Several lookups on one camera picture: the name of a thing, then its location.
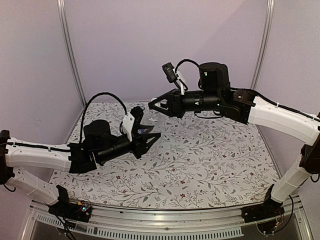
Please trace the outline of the clear Pepsi plastic bottle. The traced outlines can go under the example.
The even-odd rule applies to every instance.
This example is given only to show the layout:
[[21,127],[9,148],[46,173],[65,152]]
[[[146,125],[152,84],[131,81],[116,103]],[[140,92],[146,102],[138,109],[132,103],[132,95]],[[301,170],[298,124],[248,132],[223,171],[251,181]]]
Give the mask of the clear Pepsi plastic bottle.
[[151,133],[155,125],[154,120],[155,119],[153,117],[153,112],[148,107],[144,108],[143,117],[138,128],[138,133],[142,135]]

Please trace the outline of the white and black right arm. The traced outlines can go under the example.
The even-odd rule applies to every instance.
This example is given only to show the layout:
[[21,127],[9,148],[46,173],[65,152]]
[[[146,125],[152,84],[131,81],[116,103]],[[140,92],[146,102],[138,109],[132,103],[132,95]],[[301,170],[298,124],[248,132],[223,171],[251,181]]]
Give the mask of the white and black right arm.
[[319,174],[320,118],[271,101],[255,90],[231,87],[228,67],[223,63],[206,62],[197,68],[199,90],[178,86],[149,102],[149,108],[177,118],[186,112],[214,111],[219,117],[274,129],[304,144],[298,160],[268,189],[258,208],[262,218],[269,218],[309,177]]

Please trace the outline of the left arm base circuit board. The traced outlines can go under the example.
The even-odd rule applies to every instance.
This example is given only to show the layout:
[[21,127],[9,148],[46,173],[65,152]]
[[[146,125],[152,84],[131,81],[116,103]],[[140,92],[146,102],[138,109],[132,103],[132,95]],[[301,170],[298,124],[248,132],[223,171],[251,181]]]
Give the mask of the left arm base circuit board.
[[84,200],[77,203],[70,202],[67,189],[61,185],[57,185],[56,188],[58,190],[57,202],[48,205],[48,212],[65,219],[88,223],[92,215],[92,205]]

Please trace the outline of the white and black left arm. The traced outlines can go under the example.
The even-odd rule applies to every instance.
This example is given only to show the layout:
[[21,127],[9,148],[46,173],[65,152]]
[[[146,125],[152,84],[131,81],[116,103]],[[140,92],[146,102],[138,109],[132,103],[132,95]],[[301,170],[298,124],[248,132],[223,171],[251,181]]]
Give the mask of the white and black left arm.
[[85,174],[97,166],[125,154],[140,159],[161,137],[153,126],[138,122],[129,124],[124,134],[111,133],[106,120],[95,120],[84,127],[84,141],[62,145],[40,145],[10,137],[8,130],[0,132],[0,183],[18,188],[35,200],[55,209],[63,216],[74,213],[74,205],[66,200],[68,194],[60,187],[25,170],[40,167],[60,170],[71,174]]

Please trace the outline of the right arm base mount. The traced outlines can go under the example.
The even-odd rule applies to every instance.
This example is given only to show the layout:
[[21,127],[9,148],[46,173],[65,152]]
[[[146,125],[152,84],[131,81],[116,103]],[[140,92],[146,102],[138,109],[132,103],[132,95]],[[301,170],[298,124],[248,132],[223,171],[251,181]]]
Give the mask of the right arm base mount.
[[264,235],[270,235],[276,232],[280,222],[275,220],[275,217],[281,217],[285,213],[283,203],[272,200],[273,187],[274,185],[272,184],[268,188],[262,203],[243,207],[241,209],[241,217],[244,219],[245,223],[273,218],[271,221],[265,221],[258,224],[258,230]]

